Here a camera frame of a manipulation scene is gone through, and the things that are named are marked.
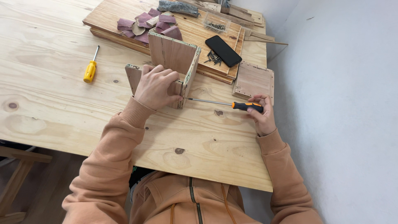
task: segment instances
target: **wooden table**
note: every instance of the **wooden table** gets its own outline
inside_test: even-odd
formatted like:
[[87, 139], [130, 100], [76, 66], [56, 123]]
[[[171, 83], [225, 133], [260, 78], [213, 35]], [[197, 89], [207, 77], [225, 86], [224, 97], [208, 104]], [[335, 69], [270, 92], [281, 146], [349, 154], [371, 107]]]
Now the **wooden table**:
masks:
[[[124, 66], [148, 64], [150, 56], [90, 33], [82, 19], [100, 2], [0, 1], [0, 139], [89, 155], [110, 117], [123, 110], [131, 95]], [[87, 84], [83, 73], [97, 45], [96, 76]], [[242, 57], [266, 65], [265, 43], [245, 42]], [[197, 74], [189, 96], [242, 102], [232, 87]], [[165, 107], [146, 122], [133, 162], [272, 191], [254, 122], [245, 114], [202, 102]], [[185, 152], [176, 154], [176, 148]]]

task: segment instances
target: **wooden chair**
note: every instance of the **wooden chair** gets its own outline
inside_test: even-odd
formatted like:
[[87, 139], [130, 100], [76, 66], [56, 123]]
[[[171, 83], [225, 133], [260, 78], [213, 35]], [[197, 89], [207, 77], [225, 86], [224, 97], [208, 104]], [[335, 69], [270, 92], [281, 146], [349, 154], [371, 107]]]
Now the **wooden chair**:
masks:
[[4, 146], [0, 146], [0, 156], [20, 159], [17, 169], [12, 174], [6, 188], [0, 196], [0, 224], [13, 224], [22, 221], [26, 215], [26, 212], [7, 214], [26, 178], [26, 175], [29, 173], [34, 162], [49, 163], [51, 162], [52, 156], [12, 149]]

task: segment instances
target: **plastic container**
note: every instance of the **plastic container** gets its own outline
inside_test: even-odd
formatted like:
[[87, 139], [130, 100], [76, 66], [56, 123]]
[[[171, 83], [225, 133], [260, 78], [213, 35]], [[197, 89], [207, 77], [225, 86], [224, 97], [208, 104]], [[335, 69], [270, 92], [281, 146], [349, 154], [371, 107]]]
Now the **plastic container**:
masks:
[[202, 20], [203, 27], [211, 30], [219, 35], [223, 35], [228, 32], [231, 20], [216, 16], [212, 13], [206, 12], [205, 17]]

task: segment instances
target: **screwdriver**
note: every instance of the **screwdriver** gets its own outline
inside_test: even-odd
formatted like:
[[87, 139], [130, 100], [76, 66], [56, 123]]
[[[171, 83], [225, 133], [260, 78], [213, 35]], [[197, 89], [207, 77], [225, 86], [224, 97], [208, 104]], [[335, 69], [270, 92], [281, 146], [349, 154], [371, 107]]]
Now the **screwdriver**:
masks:
[[196, 101], [202, 101], [202, 102], [208, 102], [208, 103], [214, 103], [214, 104], [223, 104], [223, 105], [231, 106], [233, 109], [239, 109], [239, 110], [245, 110], [245, 111], [247, 111], [249, 107], [255, 109], [256, 111], [258, 111], [260, 113], [262, 113], [264, 111], [264, 107], [261, 106], [260, 104], [256, 104], [256, 103], [233, 102], [231, 104], [227, 104], [227, 103], [222, 103], [222, 102], [216, 102], [216, 101], [210, 101], [210, 100], [200, 100], [200, 99], [194, 99], [194, 98], [188, 98], [188, 100], [196, 100]]
[[94, 74], [96, 72], [96, 65], [97, 65], [95, 60], [96, 60], [96, 57], [97, 57], [97, 53], [98, 53], [99, 47], [100, 46], [98, 45], [97, 50], [96, 50], [96, 54], [94, 55], [94, 59], [92, 61], [90, 61], [89, 65], [87, 65], [86, 73], [84, 74], [84, 78], [83, 78], [83, 81], [86, 82], [86, 83], [90, 83], [91, 81], [93, 81]]

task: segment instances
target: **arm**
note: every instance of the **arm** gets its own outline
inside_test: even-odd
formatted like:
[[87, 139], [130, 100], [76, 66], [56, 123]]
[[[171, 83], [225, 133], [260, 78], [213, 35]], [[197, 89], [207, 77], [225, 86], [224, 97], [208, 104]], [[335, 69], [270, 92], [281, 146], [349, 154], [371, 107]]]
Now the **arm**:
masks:
[[282, 141], [275, 125], [273, 108], [268, 95], [257, 94], [249, 99], [264, 107], [263, 114], [248, 109], [256, 123], [261, 156], [272, 180], [272, 224], [322, 223], [303, 178], [290, 156], [290, 147]]
[[144, 137], [145, 121], [168, 103], [182, 100], [168, 96], [167, 88], [178, 79], [177, 72], [161, 65], [145, 65], [135, 97], [105, 126], [97, 147], [83, 161], [79, 176], [71, 183], [73, 192], [62, 207], [63, 223], [128, 223], [123, 209], [133, 170], [132, 150]]

